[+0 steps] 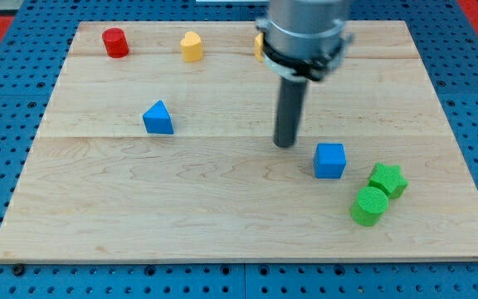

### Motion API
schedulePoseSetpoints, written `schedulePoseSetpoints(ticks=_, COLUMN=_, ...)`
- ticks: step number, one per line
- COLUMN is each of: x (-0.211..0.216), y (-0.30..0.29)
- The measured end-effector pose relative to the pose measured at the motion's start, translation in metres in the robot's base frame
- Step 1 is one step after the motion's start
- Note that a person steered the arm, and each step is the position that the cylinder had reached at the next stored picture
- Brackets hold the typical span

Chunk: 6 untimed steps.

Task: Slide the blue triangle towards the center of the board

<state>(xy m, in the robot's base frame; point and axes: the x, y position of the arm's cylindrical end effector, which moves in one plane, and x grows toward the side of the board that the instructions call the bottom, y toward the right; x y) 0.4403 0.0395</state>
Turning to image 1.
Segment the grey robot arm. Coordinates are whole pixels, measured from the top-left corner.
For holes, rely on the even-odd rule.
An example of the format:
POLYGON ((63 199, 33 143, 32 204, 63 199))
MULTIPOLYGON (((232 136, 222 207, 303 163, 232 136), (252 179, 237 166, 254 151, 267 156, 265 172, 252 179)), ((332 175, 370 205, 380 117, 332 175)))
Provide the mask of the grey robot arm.
POLYGON ((272 0, 256 20, 265 64, 280 77, 273 143, 295 144, 306 89, 342 63, 353 36, 344 35, 349 0, 272 0))

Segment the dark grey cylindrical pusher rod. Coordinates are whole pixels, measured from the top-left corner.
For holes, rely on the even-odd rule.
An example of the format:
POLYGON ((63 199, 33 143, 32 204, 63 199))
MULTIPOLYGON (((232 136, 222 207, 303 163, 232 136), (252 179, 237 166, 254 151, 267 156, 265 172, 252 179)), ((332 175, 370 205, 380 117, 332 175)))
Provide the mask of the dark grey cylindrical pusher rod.
POLYGON ((307 81, 292 81, 281 77, 276 107, 273 142, 280 148, 295 144, 305 99, 307 81))

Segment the yellow block behind arm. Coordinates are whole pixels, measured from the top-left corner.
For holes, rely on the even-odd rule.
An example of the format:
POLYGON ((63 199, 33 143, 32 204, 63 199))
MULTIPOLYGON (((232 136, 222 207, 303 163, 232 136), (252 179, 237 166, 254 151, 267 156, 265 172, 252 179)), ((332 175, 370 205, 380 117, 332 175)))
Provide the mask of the yellow block behind arm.
POLYGON ((255 58, 259 62, 263 62, 264 61, 264 54, 263 54, 264 34, 262 32, 258 33, 256 37, 254 38, 253 46, 254 46, 253 53, 255 58))

